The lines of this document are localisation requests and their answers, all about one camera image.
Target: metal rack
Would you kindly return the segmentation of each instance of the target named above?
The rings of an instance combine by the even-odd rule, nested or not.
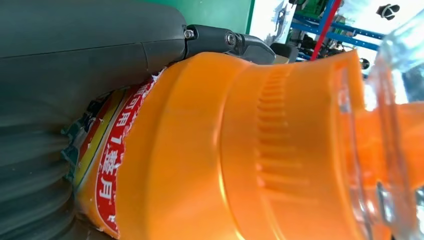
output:
[[[347,26],[347,25],[344,25],[344,24],[341,24],[341,23],[338,23],[338,22],[333,22],[334,11],[335,11],[334,8],[339,7],[338,5],[335,6],[335,3],[337,3],[337,2],[340,2],[340,1],[337,1],[337,0],[329,0],[328,1],[326,8],[325,8],[325,11],[323,13],[322,19],[303,16],[303,15],[295,13],[293,18],[300,23],[292,22],[291,27],[293,29],[298,29],[298,30],[308,32],[308,33],[312,33],[312,34],[316,34],[316,35],[319,35],[319,36],[324,35],[325,37],[327,37],[329,39],[334,39],[336,41],[341,41],[343,43],[348,43],[348,44],[352,44],[354,46],[359,46],[359,47],[363,47],[363,48],[367,48],[367,49],[377,51],[378,48],[379,48],[379,46],[377,44],[366,42],[366,41],[359,40],[359,39],[355,39],[353,37],[355,37],[357,35],[363,35],[363,36],[367,36],[367,37],[370,37],[370,38],[382,40],[385,35],[381,34],[381,33],[373,32],[373,31],[359,29],[359,28],[352,27],[352,26]],[[352,32],[353,36],[346,36],[346,35],[338,34],[338,33],[335,33],[335,32],[328,32],[328,31],[326,31],[326,29],[328,29],[328,27],[326,28],[326,25],[329,25],[332,28]]]

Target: blue metal shelf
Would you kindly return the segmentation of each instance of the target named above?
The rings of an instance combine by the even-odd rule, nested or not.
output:
[[[326,22],[326,19],[330,15],[330,11],[331,11],[331,8],[332,8],[334,2],[335,2],[335,0],[329,0],[328,1],[326,8],[325,8],[325,11],[323,13],[322,19],[307,17],[307,16],[303,16],[303,15],[300,15],[300,14],[294,14],[293,18],[296,19],[297,21],[299,21],[300,23],[292,22],[291,27],[294,28],[294,29],[299,29],[299,30],[304,31],[304,32],[308,32],[308,33],[312,33],[312,34],[316,34],[316,35],[321,35],[323,28],[324,28],[324,25],[325,25],[325,22]],[[331,24],[331,27],[341,29],[341,30],[345,30],[345,31],[348,31],[348,32],[352,32],[353,36],[363,35],[363,36],[367,36],[367,37],[379,39],[379,40],[382,40],[385,36],[384,34],[381,34],[381,33],[378,33],[378,32],[359,29],[359,28],[347,26],[347,25],[344,25],[344,24],[341,24],[341,23],[338,23],[338,22],[333,22]],[[341,35],[341,34],[338,34],[338,33],[335,33],[335,32],[327,32],[327,34],[325,36],[327,38],[334,39],[336,41],[341,41],[343,43],[352,44],[352,45],[355,45],[355,46],[371,49],[371,50],[374,50],[374,51],[377,51],[379,49],[379,46],[377,44],[358,40],[358,39],[355,39],[351,36]]]

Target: metal screw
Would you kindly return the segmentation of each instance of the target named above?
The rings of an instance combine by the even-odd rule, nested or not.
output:
[[[236,36],[232,32],[229,32],[225,35],[225,41],[228,45],[236,44]]]
[[[195,37],[195,31],[187,29],[184,31],[184,37],[185,39],[192,39]]]

